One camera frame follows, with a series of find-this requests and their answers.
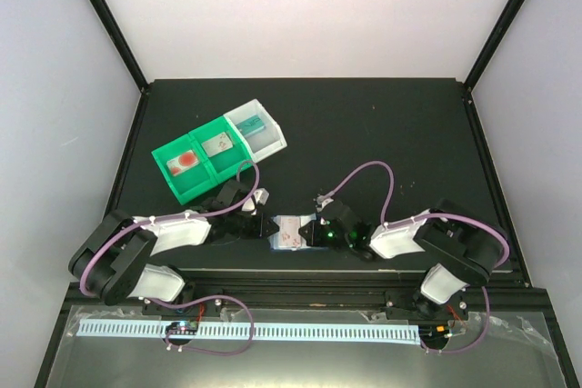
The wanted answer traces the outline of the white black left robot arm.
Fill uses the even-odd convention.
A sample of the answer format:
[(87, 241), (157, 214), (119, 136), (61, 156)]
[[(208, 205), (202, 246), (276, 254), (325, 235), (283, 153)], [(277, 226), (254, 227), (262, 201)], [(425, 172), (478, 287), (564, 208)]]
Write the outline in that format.
[(188, 313), (195, 292), (174, 265), (154, 265), (150, 259), (179, 248), (234, 240), (266, 239), (277, 232), (265, 215), (265, 188), (252, 196), (237, 180), (227, 181), (215, 197), (181, 214), (140, 217), (114, 210), (75, 252), (68, 271), (81, 291), (113, 306), (129, 298), (163, 301), (175, 314)]

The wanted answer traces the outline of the blue leather card holder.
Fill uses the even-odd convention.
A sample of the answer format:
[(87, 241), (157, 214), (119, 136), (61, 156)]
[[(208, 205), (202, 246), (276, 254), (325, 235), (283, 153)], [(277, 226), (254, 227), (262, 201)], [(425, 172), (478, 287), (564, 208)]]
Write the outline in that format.
[(278, 231), (268, 237), (273, 251), (295, 252), (326, 249), (315, 243), (312, 231), (315, 224), (319, 223), (316, 214), (276, 215), (272, 217), (272, 220), (278, 226)]

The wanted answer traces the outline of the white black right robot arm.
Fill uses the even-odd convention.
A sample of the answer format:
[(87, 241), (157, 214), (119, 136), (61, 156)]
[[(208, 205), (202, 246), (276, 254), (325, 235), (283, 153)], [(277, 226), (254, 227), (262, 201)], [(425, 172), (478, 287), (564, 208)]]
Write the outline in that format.
[(366, 262), (428, 255), (433, 264), (418, 288), (387, 298), (396, 309), (424, 320), (438, 318), (451, 297), (467, 287), (485, 286), (510, 254), (501, 229), (470, 217), (468, 210), (448, 200), (378, 227), (342, 202), (325, 200), (316, 217), (300, 224), (297, 233), (308, 248), (348, 251)]

